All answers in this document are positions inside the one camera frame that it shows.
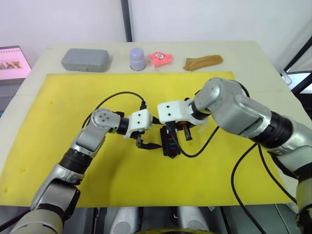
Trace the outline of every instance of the black pole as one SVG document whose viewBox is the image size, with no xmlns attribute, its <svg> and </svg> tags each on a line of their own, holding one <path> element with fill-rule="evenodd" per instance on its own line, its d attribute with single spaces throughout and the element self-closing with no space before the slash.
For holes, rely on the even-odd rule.
<svg viewBox="0 0 312 234">
<path fill-rule="evenodd" d="M 127 42 L 132 42 L 128 0 L 121 0 L 121 8 L 122 8 L 123 23 L 125 26 L 126 39 Z"/>
<path fill-rule="evenodd" d="M 307 41 L 307 43 L 305 43 L 305 45 L 301 48 L 298 54 L 296 54 L 296 56 L 285 67 L 284 71 L 287 72 L 287 70 L 290 69 L 311 46 L 312 46 L 312 37 L 310 37 L 310 39 Z"/>
<path fill-rule="evenodd" d="M 312 74 L 308 75 L 301 81 L 297 86 L 292 89 L 292 93 L 295 95 L 300 94 L 303 90 L 305 90 L 312 83 Z"/>
</svg>

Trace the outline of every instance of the pink starfish toy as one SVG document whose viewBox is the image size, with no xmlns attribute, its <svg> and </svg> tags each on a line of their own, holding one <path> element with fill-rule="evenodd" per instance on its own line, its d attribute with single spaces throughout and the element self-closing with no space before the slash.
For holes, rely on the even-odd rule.
<svg viewBox="0 0 312 234">
<path fill-rule="evenodd" d="M 172 55 L 171 54 L 165 54 L 160 51 L 156 51 L 151 55 L 148 55 L 152 59 L 152 64 L 155 67 L 167 64 L 172 61 Z"/>
</svg>

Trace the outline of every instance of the monitor screen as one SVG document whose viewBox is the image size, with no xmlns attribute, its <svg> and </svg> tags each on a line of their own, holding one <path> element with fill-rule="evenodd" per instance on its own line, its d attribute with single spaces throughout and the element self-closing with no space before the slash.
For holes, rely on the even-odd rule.
<svg viewBox="0 0 312 234">
<path fill-rule="evenodd" d="M 26 78 L 30 71 L 19 46 L 0 47 L 0 80 Z"/>
</svg>

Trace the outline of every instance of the black cable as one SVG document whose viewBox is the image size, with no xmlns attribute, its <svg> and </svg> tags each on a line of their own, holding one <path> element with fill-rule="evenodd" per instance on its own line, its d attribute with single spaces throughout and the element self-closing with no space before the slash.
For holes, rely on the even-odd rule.
<svg viewBox="0 0 312 234">
<path fill-rule="evenodd" d="M 101 105 L 103 105 L 104 102 L 106 102 L 106 101 L 108 101 L 109 99 L 111 99 L 111 98 L 113 98 L 113 97 L 115 97 L 115 96 L 117 96 L 117 95 L 120 95 L 120 94 L 132 94 L 132 95 L 137 96 L 138 98 L 140 98 L 140 99 L 142 100 L 141 106 L 143 106 L 143 105 L 146 104 L 144 98 L 142 98 L 142 96 L 140 96 L 139 94 L 134 93 L 134 92 L 130 92 L 130 91 L 122 91 L 122 92 L 118 92 L 118 93 L 115 93 L 115 94 L 113 94 L 113 95 L 110 95 L 109 97 L 107 97 L 106 99 L 104 99 L 103 101 L 101 101 L 101 102 L 99 103 L 99 105 L 97 105 L 97 107 L 96 107 L 94 110 L 98 109 Z M 88 117 L 84 120 L 84 122 L 83 122 L 83 124 L 82 124 L 82 128 L 86 125 L 86 123 L 88 122 L 88 120 L 90 120 L 91 114 L 92 114 L 92 113 L 90 113 L 90 114 L 88 115 Z"/>
<path fill-rule="evenodd" d="M 240 207 L 244 210 L 244 212 L 246 213 L 246 215 L 250 218 L 250 220 L 255 224 L 255 226 L 259 229 L 259 231 L 262 233 L 262 234 L 266 234 L 266 232 L 263 230 L 263 228 L 260 226 L 260 224 L 257 222 L 257 220 L 252 216 L 252 214 L 247 210 L 247 208 L 245 207 L 245 205 L 243 204 L 243 202 L 240 200 L 237 192 L 236 192 L 236 189 L 235 189 L 235 185 L 234 185 L 234 175 L 235 175 L 235 172 L 240 164 L 240 162 L 244 159 L 244 157 L 254 148 L 256 147 L 256 143 L 253 144 L 240 158 L 239 160 L 237 161 L 237 163 L 235 164 L 233 170 L 232 170 L 232 174 L 231 174 L 231 186 L 232 186 L 232 190 L 233 190 L 233 193 L 236 197 L 236 200 L 238 201 Z"/>
<path fill-rule="evenodd" d="M 247 89 L 245 88 L 245 86 L 244 86 L 244 85 L 242 85 L 241 83 L 239 83 L 239 85 L 240 85 L 240 87 L 242 88 L 242 90 L 244 90 L 244 92 L 245 92 L 246 96 L 250 98 L 249 92 L 247 91 Z"/>
<path fill-rule="evenodd" d="M 27 214 L 28 212 L 30 212 L 30 209 L 15 216 L 14 218 L 10 219 L 9 221 L 3 223 L 0 226 L 0 232 L 4 231 L 5 229 L 11 227 L 13 224 L 15 224 L 16 222 L 18 222 L 25 214 Z"/>
<path fill-rule="evenodd" d="M 287 195 L 287 197 L 290 198 L 290 200 L 292 200 L 294 203 L 297 203 L 297 200 L 289 193 L 287 192 L 287 190 L 277 181 L 277 179 L 273 176 L 273 174 L 271 173 L 266 161 L 264 160 L 263 154 L 262 154 L 262 150 L 261 150 L 261 146 L 258 145 L 258 149 L 259 149 L 259 154 L 263 163 L 263 166 L 265 167 L 265 170 L 267 170 L 268 174 L 270 175 L 271 179 L 278 185 L 278 187 L 284 192 L 284 194 Z"/>
<path fill-rule="evenodd" d="M 291 231 L 289 231 L 289 228 L 288 228 L 288 226 L 287 226 L 287 223 L 285 222 L 285 219 L 284 219 L 284 217 L 282 216 L 281 212 L 279 211 L 277 205 L 274 204 L 274 206 L 275 206 L 275 209 L 276 209 L 278 215 L 281 217 L 281 220 L 282 220 L 282 222 L 283 222 L 283 224 L 284 224 L 284 226 L 285 226 L 285 228 L 286 228 L 287 233 L 288 233 L 288 234 L 292 234 Z"/>
<path fill-rule="evenodd" d="M 177 137 L 176 137 L 175 133 L 174 133 L 174 134 L 171 133 L 171 136 L 172 136 L 172 139 L 174 140 L 174 142 L 175 142 L 177 148 L 181 151 L 181 153 L 183 153 L 186 157 L 196 157 L 196 156 L 200 155 L 201 152 L 203 152 L 203 150 L 206 148 L 206 146 L 207 146 L 207 145 L 209 144 L 209 142 L 212 140 L 212 138 L 214 137 L 214 135 L 215 135 L 215 133 L 218 131 L 218 129 L 219 129 L 219 126 L 217 126 L 217 127 L 214 129 L 213 133 L 211 133 L 210 137 L 208 138 L 208 140 L 206 141 L 206 143 L 204 144 L 204 146 L 203 146 L 196 154 L 194 154 L 194 155 L 189 155 L 189 154 L 185 153 L 184 150 L 182 150 L 181 146 L 179 145 L 179 143 L 178 143 L 178 141 L 177 141 Z"/>
</svg>

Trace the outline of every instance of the gray plastic case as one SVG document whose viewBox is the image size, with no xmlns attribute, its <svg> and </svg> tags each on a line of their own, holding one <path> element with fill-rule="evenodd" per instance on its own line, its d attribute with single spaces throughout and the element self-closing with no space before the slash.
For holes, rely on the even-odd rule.
<svg viewBox="0 0 312 234">
<path fill-rule="evenodd" d="M 104 72 L 109 61 L 106 50 L 69 49 L 61 64 L 66 70 L 81 72 Z"/>
</svg>

